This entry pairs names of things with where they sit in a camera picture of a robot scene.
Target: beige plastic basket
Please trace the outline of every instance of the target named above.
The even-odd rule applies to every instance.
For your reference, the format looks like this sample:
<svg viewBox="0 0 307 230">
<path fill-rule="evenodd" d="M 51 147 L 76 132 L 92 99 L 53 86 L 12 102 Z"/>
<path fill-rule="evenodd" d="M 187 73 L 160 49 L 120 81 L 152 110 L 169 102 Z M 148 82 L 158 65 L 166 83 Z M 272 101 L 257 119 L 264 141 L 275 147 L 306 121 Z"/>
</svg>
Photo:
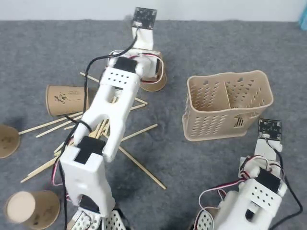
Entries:
<svg viewBox="0 0 307 230">
<path fill-rule="evenodd" d="M 188 79 L 183 131 L 190 141 L 239 137 L 273 103 L 265 73 L 220 73 Z"/>
</svg>

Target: paper cup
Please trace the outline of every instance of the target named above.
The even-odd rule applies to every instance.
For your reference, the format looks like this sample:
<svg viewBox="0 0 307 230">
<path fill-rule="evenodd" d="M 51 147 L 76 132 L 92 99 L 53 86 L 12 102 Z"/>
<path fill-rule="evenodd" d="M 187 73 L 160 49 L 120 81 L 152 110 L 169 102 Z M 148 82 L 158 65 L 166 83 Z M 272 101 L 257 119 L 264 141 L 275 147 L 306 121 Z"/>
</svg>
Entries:
<svg viewBox="0 0 307 230">
<path fill-rule="evenodd" d="M 46 106 L 51 116 L 83 111 L 84 87 L 49 85 L 46 89 Z M 88 96 L 86 108 L 89 107 Z"/>
<path fill-rule="evenodd" d="M 0 158 L 6 158 L 14 153 L 20 144 L 18 131 L 9 126 L 0 125 Z"/>
<path fill-rule="evenodd" d="M 59 215 L 59 210 L 59 198 L 55 193 L 21 191 L 7 200 L 4 214 L 10 222 L 42 230 L 53 224 Z"/>
</svg>

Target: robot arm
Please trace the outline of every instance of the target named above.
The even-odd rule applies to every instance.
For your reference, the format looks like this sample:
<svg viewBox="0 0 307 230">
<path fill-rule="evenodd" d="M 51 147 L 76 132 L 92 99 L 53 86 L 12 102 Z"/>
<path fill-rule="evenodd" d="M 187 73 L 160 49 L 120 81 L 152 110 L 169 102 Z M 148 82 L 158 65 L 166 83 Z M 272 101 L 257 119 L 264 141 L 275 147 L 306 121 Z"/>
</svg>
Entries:
<svg viewBox="0 0 307 230">
<path fill-rule="evenodd" d="M 117 60 L 117 62 L 119 61 L 123 65 L 135 65 L 136 68 L 134 69 L 140 69 L 141 71 L 136 73 L 136 71 L 107 67 L 93 103 L 82 117 L 82 121 L 91 128 L 95 128 L 103 119 L 110 120 L 111 135 L 103 150 L 103 156 L 107 162 L 111 162 L 115 158 L 125 132 L 128 114 L 139 89 L 139 83 L 143 75 L 142 69 L 146 68 L 144 62 L 137 62 L 123 57 Z M 118 101 L 111 103 L 114 96 L 118 97 Z M 84 125 L 79 125 L 74 133 L 75 144 L 78 145 L 82 138 L 88 134 L 87 128 Z"/>
<path fill-rule="evenodd" d="M 152 31 L 142 25 L 137 25 L 139 30 L 133 30 L 134 35 L 138 33 L 137 47 L 108 60 L 96 96 L 82 117 L 82 121 L 91 129 L 104 119 L 109 119 L 110 136 L 107 142 L 88 137 L 88 128 L 80 123 L 74 132 L 74 146 L 68 146 L 60 158 L 72 203 L 82 211 L 96 213 L 100 219 L 106 219 L 115 206 L 106 180 L 105 161 L 111 162 L 116 156 L 140 81 L 143 78 L 157 78 L 157 58 L 153 57 L 157 52 L 142 47 L 149 41 L 152 48 Z"/>
<path fill-rule="evenodd" d="M 254 156 L 241 157 L 239 191 L 226 194 L 214 217 L 208 214 L 214 230 L 267 230 L 278 211 L 287 185 L 270 145 L 282 149 L 281 123 L 261 119 L 259 129 Z"/>
</svg>

